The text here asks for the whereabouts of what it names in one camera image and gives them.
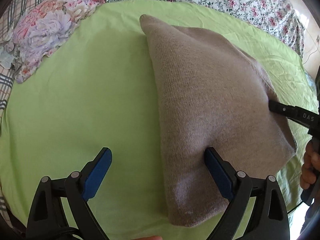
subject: checkered fabric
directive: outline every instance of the checkered fabric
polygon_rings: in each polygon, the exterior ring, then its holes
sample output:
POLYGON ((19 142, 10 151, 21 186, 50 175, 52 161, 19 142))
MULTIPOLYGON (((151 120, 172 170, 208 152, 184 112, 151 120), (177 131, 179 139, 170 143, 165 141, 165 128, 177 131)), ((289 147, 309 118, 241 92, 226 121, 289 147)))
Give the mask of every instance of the checkered fabric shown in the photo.
MULTIPOLYGON (((43 0, 12 0, 3 16, 0 19, 0 46, 1 41, 6 41, 6 34, 8 33, 12 25, 16 25, 20 17, 26 10, 33 9, 43 0)), ((11 88, 13 85, 13 70, 4 69, 0 65, 0 124, 4 109, 7 106, 11 88)), ((7 213, 7 207, 5 206, 4 196, 0 186, 0 214, 12 228, 12 224, 7 213)))

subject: plaid blanket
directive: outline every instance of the plaid blanket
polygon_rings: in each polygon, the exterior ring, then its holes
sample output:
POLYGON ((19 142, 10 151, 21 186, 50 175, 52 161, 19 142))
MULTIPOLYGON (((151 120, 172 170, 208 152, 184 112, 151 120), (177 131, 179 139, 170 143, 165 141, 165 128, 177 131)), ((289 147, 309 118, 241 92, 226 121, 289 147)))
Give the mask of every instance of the plaid blanket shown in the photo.
MULTIPOLYGON (((13 25, 25 13, 41 3, 43 0, 13 0, 0 19, 0 46, 8 41, 7 33, 12 31, 13 25)), ((7 106, 13 84, 13 69, 5 69, 0 65, 0 123, 7 106)))

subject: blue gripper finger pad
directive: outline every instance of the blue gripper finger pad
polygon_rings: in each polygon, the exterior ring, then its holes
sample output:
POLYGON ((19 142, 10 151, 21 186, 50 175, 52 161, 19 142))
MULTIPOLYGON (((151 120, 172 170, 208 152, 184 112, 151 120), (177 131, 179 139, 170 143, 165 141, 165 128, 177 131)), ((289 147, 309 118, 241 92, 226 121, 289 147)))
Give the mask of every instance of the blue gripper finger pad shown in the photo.
POLYGON ((110 149, 106 149, 100 160, 97 162, 92 172, 84 182, 84 189, 82 192, 82 198, 84 201, 88 201, 93 198, 103 181, 112 162, 112 153, 110 149))
POLYGON ((232 192, 232 181, 224 171, 221 164, 208 149, 204 152, 204 162, 214 182, 218 186, 220 194, 228 200, 233 199, 234 195, 232 192))

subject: finger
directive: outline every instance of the finger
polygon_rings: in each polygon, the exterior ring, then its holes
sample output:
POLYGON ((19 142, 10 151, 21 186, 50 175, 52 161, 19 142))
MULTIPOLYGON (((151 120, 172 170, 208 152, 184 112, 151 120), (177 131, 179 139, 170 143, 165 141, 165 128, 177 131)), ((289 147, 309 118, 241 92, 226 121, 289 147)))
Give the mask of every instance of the finger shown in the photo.
POLYGON ((150 236, 150 237, 144 237, 144 238, 138 238, 134 240, 162 240, 161 236, 150 236))
POLYGON ((305 165, 302 165, 302 178, 304 179, 305 182, 309 183, 309 184, 314 184, 316 182, 316 176, 315 174, 308 170, 305 165))
POLYGON ((311 164, 316 170, 320 171, 320 155, 318 153, 313 153, 311 157, 311 164))
POLYGON ((300 176, 300 186, 303 189, 308 189, 310 187, 310 184, 304 181, 304 179, 302 178, 302 175, 300 176))
POLYGON ((303 156, 303 162, 305 164, 305 167, 308 169, 311 166, 311 157, 307 153, 304 154, 303 156))
POLYGON ((314 152, 314 149, 313 149, 313 146, 312 146, 312 141, 310 140, 308 143, 307 143, 307 146, 306 146, 306 153, 308 155, 310 155, 310 157, 312 156, 314 152))

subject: floral pillow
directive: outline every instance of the floral pillow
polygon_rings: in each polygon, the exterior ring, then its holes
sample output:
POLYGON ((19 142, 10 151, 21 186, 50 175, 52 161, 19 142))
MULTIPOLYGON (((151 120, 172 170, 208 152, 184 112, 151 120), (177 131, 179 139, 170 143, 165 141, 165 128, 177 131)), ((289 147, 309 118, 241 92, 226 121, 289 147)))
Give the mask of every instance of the floral pillow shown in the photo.
POLYGON ((105 0, 44 0, 26 12, 11 30, 9 40, 1 44, 6 66, 14 67, 18 83, 38 68, 43 56, 50 57, 79 25, 105 0))

